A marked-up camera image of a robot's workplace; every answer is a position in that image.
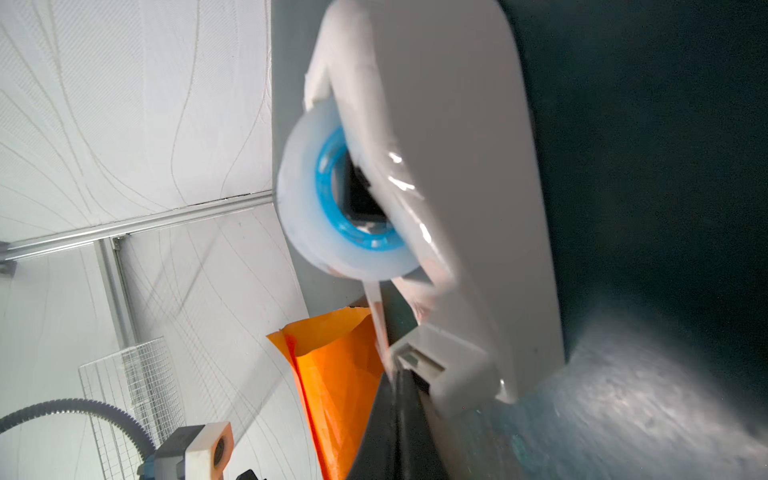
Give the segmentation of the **orange wrapping paper sheet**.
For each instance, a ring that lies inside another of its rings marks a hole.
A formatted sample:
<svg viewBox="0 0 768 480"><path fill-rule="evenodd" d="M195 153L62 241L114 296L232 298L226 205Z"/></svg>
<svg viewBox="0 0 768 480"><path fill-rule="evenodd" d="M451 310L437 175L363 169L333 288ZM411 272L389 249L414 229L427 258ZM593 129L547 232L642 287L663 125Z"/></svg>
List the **orange wrapping paper sheet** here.
<svg viewBox="0 0 768 480"><path fill-rule="evenodd" d="M268 335L295 378L324 479L344 479L362 443L381 376L372 312L346 307Z"/></svg>

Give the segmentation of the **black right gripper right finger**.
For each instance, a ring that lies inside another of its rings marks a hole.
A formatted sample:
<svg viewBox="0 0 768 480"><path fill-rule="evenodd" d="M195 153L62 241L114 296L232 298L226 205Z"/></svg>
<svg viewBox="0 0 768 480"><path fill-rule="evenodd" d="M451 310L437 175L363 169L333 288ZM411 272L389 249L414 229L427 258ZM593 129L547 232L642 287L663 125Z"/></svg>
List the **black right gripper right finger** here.
<svg viewBox="0 0 768 480"><path fill-rule="evenodd" d="M401 370L395 383L396 479L448 479L434 444L413 372Z"/></svg>

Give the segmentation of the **clear tape piece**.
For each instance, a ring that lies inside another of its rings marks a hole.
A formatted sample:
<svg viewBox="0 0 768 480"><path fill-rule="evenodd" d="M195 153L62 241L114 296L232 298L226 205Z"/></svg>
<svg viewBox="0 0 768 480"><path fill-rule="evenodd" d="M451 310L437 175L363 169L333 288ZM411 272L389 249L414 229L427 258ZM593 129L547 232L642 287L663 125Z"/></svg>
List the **clear tape piece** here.
<svg viewBox="0 0 768 480"><path fill-rule="evenodd" d="M376 333L376 348L384 367L384 371L387 374L387 377L392 380L394 376L394 366L390 354L390 343L387 335L380 283L376 281L364 281L363 288L371 310L374 330Z"/></svg>

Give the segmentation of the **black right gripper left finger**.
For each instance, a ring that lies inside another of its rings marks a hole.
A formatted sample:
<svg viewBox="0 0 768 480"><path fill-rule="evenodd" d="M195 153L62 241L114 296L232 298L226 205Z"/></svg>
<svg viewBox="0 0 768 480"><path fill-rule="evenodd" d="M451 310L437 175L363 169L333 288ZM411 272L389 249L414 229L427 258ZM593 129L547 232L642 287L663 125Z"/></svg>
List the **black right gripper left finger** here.
<svg viewBox="0 0 768 480"><path fill-rule="evenodd" d="M384 373L347 479L392 480L397 477L398 427L395 406L392 383Z"/></svg>

